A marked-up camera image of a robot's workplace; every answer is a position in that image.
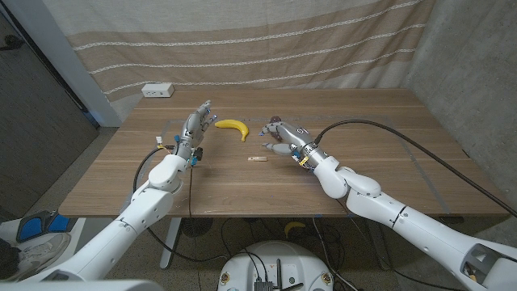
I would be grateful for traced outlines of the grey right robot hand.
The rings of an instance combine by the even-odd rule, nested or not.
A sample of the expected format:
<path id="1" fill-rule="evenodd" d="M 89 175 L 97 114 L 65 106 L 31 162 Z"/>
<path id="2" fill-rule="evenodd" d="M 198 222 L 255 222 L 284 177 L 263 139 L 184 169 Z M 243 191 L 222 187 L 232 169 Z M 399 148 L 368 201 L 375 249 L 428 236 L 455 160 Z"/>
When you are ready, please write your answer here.
<path id="1" fill-rule="evenodd" d="M 301 167 L 315 169 L 328 155 L 316 145 L 310 133 L 297 124 L 277 121 L 262 127 L 260 136 L 270 134 L 280 139 L 279 143 L 264 143 L 263 146 L 278 155 L 291 156 Z"/>

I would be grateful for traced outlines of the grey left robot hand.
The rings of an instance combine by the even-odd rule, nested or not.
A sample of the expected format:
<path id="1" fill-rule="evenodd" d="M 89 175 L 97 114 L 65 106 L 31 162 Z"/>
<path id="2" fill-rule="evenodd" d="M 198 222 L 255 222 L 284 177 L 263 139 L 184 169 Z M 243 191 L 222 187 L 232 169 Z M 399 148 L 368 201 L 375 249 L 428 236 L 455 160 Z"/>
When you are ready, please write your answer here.
<path id="1" fill-rule="evenodd" d="M 195 150 L 202 142 L 208 127 L 216 119 L 216 116 L 208 116 L 211 111 L 211 105 L 212 102 L 210 100 L 205 101 L 187 118 L 177 138 L 175 155 L 188 162 L 191 160 Z"/>

